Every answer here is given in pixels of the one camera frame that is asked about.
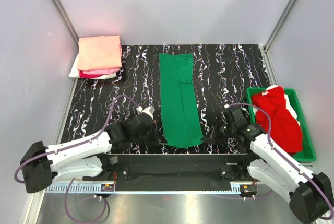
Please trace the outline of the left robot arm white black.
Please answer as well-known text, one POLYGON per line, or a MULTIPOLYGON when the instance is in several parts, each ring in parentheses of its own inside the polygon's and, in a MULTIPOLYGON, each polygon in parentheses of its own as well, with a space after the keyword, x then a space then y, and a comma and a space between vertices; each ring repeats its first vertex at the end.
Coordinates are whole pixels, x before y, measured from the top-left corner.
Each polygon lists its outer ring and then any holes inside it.
POLYGON ((141 113, 130 120, 112 123, 106 128, 64 144, 46 146, 33 143, 20 161, 21 183, 27 193, 37 193, 57 181, 82 178, 85 181, 115 180, 120 167, 109 155, 126 145, 156 145, 160 131, 156 120, 141 113))

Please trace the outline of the green t shirt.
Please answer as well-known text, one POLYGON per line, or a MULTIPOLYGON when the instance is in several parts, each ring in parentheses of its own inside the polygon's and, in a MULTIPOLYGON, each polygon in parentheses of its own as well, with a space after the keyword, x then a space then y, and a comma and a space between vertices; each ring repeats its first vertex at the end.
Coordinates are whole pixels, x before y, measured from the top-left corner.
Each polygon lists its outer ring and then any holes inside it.
POLYGON ((193 82, 194 57, 159 54, 161 121, 168 145, 189 148, 201 144, 203 133, 193 82))

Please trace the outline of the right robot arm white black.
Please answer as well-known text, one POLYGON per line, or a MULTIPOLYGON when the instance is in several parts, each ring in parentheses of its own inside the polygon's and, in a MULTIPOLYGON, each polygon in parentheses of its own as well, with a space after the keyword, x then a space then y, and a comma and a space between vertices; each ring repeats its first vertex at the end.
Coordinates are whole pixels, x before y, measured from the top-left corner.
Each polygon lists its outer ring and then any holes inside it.
POLYGON ((302 223, 333 219, 331 180, 324 173, 315 174, 298 163, 261 126, 247 119, 215 120, 201 140, 223 144, 229 137, 237 139, 248 153, 242 162, 221 166, 224 179, 263 182, 288 203, 302 223))

